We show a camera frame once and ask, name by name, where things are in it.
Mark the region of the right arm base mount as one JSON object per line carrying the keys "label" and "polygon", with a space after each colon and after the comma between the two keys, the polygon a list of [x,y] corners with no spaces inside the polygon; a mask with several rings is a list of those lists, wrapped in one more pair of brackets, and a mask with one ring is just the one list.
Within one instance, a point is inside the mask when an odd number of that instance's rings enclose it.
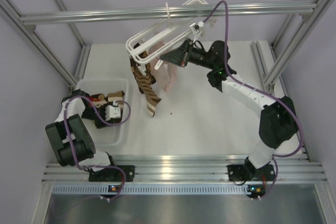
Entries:
{"label": "right arm base mount", "polygon": [[246,167],[242,164],[228,165],[227,171],[230,182],[246,182],[250,179]]}

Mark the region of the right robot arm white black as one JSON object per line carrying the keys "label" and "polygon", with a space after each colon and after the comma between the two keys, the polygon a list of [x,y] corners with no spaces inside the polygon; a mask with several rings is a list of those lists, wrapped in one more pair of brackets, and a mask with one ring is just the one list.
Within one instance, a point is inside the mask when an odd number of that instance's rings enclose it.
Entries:
{"label": "right robot arm white black", "polygon": [[209,69],[207,79],[213,88],[245,105],[259,118],[259,142],[242,165],[228,167],[229,180],[243,185],[252,180],[275,178],[271,159],[276,150],[298,132],[292,100],[281,99],[252,87],[239,78],[228,65],[230,54],[226,42],[217,40],[209,50],[186,39],[178,48],[164,53],[160,59],[179,67],[188,63]]}

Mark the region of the brown beige striped sock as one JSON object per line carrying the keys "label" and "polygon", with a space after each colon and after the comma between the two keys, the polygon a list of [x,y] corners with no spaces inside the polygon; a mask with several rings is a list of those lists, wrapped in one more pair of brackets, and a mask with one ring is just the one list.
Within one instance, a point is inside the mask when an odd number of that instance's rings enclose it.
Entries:
{"label": "brown beige striped sock", "polygon": [[135,62],[131,63],[131,71],[134,75],[139,91],[141,94],[145,95],[148,113],[150,117],[154,117],[156,107],[161,102],[161,98],[156,95],[152,88],[152,85],[156,83],[156,79],[151,74],[150,65],[147,64],[145,67],[146,75],[143,75],[138,69],[138,64]]}

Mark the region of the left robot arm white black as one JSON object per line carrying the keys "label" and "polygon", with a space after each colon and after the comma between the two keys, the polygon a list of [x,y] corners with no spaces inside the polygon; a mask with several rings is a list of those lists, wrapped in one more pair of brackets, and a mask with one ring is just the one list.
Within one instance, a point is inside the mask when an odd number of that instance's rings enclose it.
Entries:
{"label": "left robot arm white black", "polygon": [[117,178],[119,169],[112,156],[96,150],[93,138],[83,122],[84,119],[90,120],[98,129],[113,126],[114,118],[110,116],[109,109],[117,110],[119,123],[120,108],[106,100],[102,105],[97,105],[82,90],[76,90],[63,98],[59,116],[45,127],[56,161],[61,166],[75,166],[90,173],[100,171],[106,180]]}

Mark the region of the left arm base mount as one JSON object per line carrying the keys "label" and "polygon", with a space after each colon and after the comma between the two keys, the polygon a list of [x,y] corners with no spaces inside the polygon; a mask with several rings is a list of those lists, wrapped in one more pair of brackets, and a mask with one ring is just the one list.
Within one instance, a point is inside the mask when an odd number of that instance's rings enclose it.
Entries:
{"label": "left arm base mount", "polygon": [[88,169],[90,182],[133,182],[135,176],[135,166],[133,165],[120,165],[118,166],[125,173],[125,177],[122,172],[117,169],[104,168],[99,171]]}

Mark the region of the white plastic clip hanger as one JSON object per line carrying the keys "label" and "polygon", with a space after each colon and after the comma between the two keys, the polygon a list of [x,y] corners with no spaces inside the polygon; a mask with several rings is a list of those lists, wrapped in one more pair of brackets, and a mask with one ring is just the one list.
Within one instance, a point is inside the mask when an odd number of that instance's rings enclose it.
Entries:
{"label": "white plastic clip hanger", "polygon": [[163,8],[163,18],[151,25],[149,28],[133,35],[125,43],[126,52],[129,58],[135,63],[145,65],[169,49],[172,49],[179,42],[189,38],[193,42],[203,36],[205,25],[214,26],[216,18],[211,17],[204,22],[202,33],[194,35],[190,30],[190,24],[198,23],[195,17],[190,15],[174,15],[177,7],[165,3]]}

